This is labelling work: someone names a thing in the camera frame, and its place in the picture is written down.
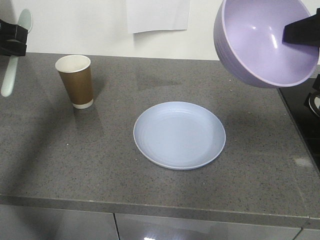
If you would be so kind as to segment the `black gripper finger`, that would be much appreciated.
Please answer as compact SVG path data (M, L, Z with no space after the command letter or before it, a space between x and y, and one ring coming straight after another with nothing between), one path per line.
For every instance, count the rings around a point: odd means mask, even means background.
M25 56L27 45L18 41L2 40L0 42L1 56Z
M320 14L290 23L284 27L283 41L288 44L320 46Z
M0 20L0 40L8 41L15 40L21 43L26 43L28 30L18 24L11 24Z

